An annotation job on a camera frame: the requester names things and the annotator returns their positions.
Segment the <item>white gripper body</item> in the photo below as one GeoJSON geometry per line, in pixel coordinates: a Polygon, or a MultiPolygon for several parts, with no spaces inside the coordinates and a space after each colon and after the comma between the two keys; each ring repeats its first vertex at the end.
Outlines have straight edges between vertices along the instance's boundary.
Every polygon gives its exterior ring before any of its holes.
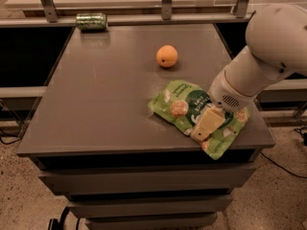
{"type": "Polygon", "coordinates": [[[245,96],[236,91],[226,80],[225,69],[212,81],[208,95],[215,106],[227,112],[237,112],[248,106],[255,99],[254,96],[245,96]]]}

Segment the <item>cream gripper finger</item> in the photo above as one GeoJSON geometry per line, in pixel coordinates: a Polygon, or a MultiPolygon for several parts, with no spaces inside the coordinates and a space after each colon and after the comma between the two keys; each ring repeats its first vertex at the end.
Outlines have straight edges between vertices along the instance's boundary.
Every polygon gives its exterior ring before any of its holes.
{"type": "Polygon", "coordinates": [[[207,107],[198,118],[190,137],[198,142],[207,139],[225,121],[224,112],[221,109],[207,107]]]}

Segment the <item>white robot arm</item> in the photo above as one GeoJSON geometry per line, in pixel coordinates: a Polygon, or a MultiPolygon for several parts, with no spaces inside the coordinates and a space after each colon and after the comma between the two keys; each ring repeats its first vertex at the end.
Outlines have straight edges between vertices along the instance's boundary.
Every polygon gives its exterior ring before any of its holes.
{"type": "Polygon", "coordinates": [[[246,43],[212,81],[212,104],[198,117],[194,140],[207,139],[223,124],[226,112],[245,108],[268,86],[293,73],[307,74],[307,11],[288,4],[256,11],[248,22],[246,43]]]}

